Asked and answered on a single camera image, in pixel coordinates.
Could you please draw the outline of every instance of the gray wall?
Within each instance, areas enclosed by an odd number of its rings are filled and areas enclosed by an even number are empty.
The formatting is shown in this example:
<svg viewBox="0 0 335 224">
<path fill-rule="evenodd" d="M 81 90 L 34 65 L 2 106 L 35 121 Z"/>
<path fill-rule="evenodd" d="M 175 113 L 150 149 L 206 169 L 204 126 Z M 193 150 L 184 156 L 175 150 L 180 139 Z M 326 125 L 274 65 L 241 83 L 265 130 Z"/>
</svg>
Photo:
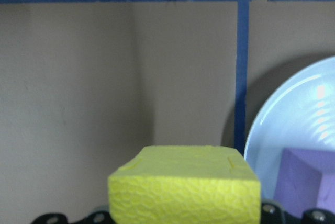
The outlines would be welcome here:
<svg viewBox="0 0 335 224">
<path fill-rule="evenodd" d="M 145 145 L 232 146 L 235 2 L 0 10 L 1 224 L 82 218 Z M 278 85 L 335 53 L 334 12 L 251 2 L 247 130 Z"/>
</svg>

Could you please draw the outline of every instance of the plate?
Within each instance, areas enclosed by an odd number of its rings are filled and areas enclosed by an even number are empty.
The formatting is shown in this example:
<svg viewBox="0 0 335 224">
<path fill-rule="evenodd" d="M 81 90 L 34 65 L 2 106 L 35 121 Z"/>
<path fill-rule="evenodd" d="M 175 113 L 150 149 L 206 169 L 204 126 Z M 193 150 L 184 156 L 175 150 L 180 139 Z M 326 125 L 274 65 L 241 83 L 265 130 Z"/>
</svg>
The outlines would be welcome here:
<svg viewBox="0 0 335 224">
<path fill-rule="evenodd" d="M 244 158 L 273 199 L 284 148 L 335 150 L 335 57 L 316 62 L 282 84 L 257 114 Z"/>
</svg>

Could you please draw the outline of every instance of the foam block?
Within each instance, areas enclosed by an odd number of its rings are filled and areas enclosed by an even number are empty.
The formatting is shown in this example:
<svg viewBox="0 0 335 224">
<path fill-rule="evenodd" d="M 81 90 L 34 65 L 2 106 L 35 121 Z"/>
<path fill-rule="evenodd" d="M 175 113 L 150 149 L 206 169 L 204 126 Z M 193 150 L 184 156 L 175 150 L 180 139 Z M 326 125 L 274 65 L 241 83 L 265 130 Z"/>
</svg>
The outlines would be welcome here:
<svg viewBox="0 0 335 224">
<path fill-rule="evenodd" d="M 118 224 L 259 224 L 260 182 L 236 149 L 145 147 L 108 178 Z"/>
<path fill-rule="evenodd" d="M 335 211 L 335 152 L 283 150 L 274 199 L 292 215 L 311 208 Z"/>
</svg>

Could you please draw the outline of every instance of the yellow foam block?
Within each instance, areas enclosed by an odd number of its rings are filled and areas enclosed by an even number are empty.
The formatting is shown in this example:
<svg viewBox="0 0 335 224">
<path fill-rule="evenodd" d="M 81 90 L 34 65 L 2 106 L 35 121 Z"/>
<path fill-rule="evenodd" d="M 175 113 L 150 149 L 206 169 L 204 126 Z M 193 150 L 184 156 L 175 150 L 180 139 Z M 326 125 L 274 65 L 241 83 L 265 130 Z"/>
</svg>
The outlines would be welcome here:
<svg viewBox="0 0 335 224">
<path fill-rule="evenodd" d="M 108 194 L 118 224 L 260 223 L 260 182 L 233 148 L 145 147 Z"/>
</svg>

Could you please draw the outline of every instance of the purple cube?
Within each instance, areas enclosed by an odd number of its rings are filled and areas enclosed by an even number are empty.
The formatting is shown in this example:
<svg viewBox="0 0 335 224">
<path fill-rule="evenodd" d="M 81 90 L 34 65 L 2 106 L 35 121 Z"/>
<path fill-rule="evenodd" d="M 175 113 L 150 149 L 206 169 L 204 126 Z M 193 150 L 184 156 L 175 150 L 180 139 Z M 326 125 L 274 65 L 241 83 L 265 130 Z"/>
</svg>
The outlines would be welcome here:
<svg viewBox="0 0 335 224">
<path fill-rule="evenodd" d="M 335 212 L 335 152 L 284 149 L 274 200 L 296 217 L 315 207 Z"/>
</svg>

